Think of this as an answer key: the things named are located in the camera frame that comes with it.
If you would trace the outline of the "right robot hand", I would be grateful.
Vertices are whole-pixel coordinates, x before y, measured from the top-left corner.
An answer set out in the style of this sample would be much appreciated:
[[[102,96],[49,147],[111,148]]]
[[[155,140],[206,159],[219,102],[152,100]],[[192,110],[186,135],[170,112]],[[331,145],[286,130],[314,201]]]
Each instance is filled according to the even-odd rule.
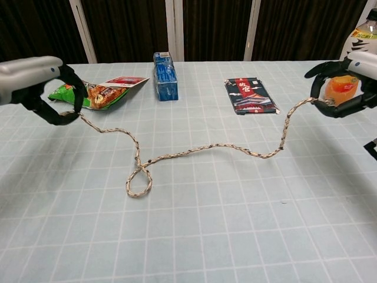
[[[333,77],[351,75],[361,81],[362,94],[338,106],[329,106],[319,100],[320,89],[325,81]],[[366,108],[376,107],[376,55],[364,51],[353,51],[342,61],[323,62],[305,74],[314,77],[310,96],[312,103],[325,116],[344,118]]]

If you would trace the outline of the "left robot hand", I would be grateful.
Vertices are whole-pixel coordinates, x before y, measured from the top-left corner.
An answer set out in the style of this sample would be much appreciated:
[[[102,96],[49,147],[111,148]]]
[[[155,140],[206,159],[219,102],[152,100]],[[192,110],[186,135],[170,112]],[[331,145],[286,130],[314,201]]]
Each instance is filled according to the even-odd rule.
[[[46,83],[57,79],[73,86],[74,109],[58,113],[41,98]],[[54,56],[21,58],[1,63],[1,105],[22,104],[49,124],[64,126],[81,114],[88,97],[84,83],[74,69]]]

